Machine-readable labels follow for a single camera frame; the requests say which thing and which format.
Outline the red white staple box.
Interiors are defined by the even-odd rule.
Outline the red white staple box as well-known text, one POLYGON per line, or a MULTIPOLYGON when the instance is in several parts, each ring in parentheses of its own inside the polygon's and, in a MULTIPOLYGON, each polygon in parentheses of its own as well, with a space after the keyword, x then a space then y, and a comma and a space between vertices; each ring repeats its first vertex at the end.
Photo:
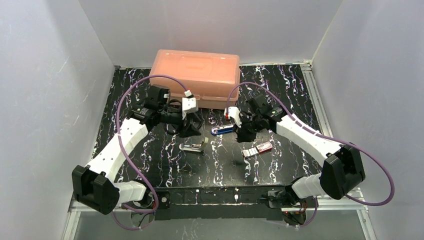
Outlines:
POLYGON ((272 144, 268 141, 259 145, 256 145, 249 149, 243 149, 241 154, 244 158, 250 158, 256 155, 260 155, 266 152, 269 152, 273 149, 272 144))

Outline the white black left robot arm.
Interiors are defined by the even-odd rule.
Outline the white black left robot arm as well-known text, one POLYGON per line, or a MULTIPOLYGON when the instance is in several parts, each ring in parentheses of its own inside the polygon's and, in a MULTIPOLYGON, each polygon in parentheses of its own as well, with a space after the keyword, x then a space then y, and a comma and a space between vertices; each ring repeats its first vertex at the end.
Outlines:
POLYGON ((119 204, 142 201, 145 194, 153 193, 153 186, 144 178, 120 183, 114 180, 129 153, 157 125, 172 126, 174 130, 167 133, 180 138, 201 135, 198 104, 191 91, 186 90, 181 100, 170 97, 169 88, 152 85, 147 97, 131 108, 103 150, 85 166, 73 169, 73 195, 77 202, 108 215, 119 204))

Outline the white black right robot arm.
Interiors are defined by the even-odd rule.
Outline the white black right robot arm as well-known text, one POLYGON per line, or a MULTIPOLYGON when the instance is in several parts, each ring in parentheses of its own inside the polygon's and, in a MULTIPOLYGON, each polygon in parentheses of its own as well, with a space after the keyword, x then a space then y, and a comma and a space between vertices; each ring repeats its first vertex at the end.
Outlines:
POLYGON ((320 173, 298 177, 284 187, 282 194, 287 201, 322 195, 339 200, 365 180, 361 154, 356 148, 327 139, 286 109, 269 104, 262 94, 247 104, 249 111, 236 106, 225 110, 226 120, 235 122, 237 142, 252 142, 258 132, 269 130, 295 143, 321 166, 320 173))

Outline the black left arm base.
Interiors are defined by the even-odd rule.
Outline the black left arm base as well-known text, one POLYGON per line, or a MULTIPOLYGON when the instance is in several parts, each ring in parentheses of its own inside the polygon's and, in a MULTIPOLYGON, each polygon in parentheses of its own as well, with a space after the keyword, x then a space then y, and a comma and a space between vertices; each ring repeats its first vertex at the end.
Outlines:
POLYGON ((158 203, 155 202, 153 194, 148 190, 142 200, 130 201, 126 203, 131 208, 149 210, 157 206, 158 210, 168 209, 170 207, 171 194, 168 191, 159 190, 156 192, 158 203))

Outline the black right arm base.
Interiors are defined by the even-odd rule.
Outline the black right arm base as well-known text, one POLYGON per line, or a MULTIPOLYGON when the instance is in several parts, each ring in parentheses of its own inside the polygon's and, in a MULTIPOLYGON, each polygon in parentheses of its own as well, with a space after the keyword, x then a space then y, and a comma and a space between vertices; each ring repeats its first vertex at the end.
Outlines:
POLYGON ((294 209, 295 212, 303 212, 307 209, 314 209, 317 206, 313 197, 297 198, 285 190, 270 190, 265 198, 271 209, 294 209))

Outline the black marble pattern mat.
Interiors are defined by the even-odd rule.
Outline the black marble pattern mat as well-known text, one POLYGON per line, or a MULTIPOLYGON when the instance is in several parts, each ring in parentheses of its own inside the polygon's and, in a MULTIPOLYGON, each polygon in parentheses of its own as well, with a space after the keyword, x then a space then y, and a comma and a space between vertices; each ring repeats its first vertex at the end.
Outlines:
MULTIPOLYGON (((249 109, 247 100, 271 91, 267 101, 279 98, 305 124, 321 130, 300 64, 248 65, 240 68, 236 106, 249 109)), ((226 125, 224 112, 201 108, 200 136, 179 138, 156 126, 130 153, 130 159, 154 187, 220 187, 287 185, 292 180, 317 174, 321 166, 299 146, 272 131, 257 134, 254 142, 238 143, 236 134, 213 136, 211 128, 226 125), (202 152, 180 150, 180 144, 200 144, 202 152), (242 150, 270 142, 272 150, 243 157, 242 150)))

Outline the pink translucent plastic storage box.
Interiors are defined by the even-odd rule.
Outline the pink translucent plastic storage box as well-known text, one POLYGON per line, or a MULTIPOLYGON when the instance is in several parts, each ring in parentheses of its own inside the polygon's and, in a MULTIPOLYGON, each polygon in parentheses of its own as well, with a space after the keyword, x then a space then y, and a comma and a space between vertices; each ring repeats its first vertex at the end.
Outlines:
POLYGON ((196 97, 199 108, 224 110, 239 98, 240 57, 234 54, 160 49, 149 75, 150 84, 168 87, 171 98, 184 96, 182 82, 196 97))

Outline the aluminium right frame rail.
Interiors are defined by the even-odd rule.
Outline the aluminium right frame rail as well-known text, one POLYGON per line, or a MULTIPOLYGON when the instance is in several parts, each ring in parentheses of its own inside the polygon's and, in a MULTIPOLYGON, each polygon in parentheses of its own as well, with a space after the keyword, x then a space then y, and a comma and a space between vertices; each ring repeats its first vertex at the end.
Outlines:
POLYGON ((311 102, 314 107, 321 132, 325 136, 332 137, 333 133, 313 74, 312 64, 309 61, 304 61, 300 64, 300 68, 311 97, 311 102))

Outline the aluminium frame rail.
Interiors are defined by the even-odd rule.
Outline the aluminium frame rail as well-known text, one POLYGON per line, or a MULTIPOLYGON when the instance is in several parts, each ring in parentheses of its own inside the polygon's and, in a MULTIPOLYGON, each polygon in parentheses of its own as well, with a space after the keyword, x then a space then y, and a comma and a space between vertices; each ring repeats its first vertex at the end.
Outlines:
POLYGON ((300 64, 300 68, 311 97, 311 102, 314 107, 321 132, 325 136, 332 137, 333 133, 313 74, 312 64, 309 61, 304 61, 300 64))
MULTIPOLYGON (((244 186, 244 187, 159 187, 157 191, 170 193, 170 207, 198 207, 198 206, 268 206, 266 200, 268 191, 283 190, 281 186, 244 186)), ((343 197, 340 200, 332 199, 328 195, 317 196, 319 210, 366 210, 363 204, 343 197)))

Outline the aluminium front frame rail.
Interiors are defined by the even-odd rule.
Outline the aluminium front frame rail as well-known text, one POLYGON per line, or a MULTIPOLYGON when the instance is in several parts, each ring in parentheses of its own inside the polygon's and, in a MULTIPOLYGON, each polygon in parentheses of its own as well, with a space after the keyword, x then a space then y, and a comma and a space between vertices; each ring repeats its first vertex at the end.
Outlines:
MULTIPOLYGON (((170 193, 170 207, 198 207, 198 206, 268 206, 266 200, 268 191, 283 190, 281 186, 244 186, 244 187, 159 187, 157 191, 170 193)), ((328 195, 317 196, 319 210, 366 210, 363 204, 343 197, 340 200, 332 199, 328 195)))

